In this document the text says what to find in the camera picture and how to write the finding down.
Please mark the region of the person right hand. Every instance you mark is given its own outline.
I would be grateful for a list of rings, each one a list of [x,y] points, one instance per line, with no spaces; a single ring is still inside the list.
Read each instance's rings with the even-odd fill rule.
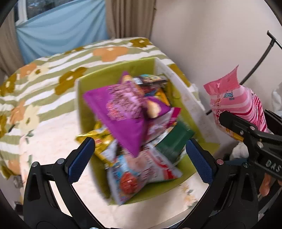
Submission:
[[[267,173],[264,174],[264,179],[263,179],[261,186],[260,186],[260,189],[259,189],[259,192],[263,197],[268,195],[270,188],[271,188],[271,181],[272,180],[274,180],[274,178],[272,176],[270,176]]]

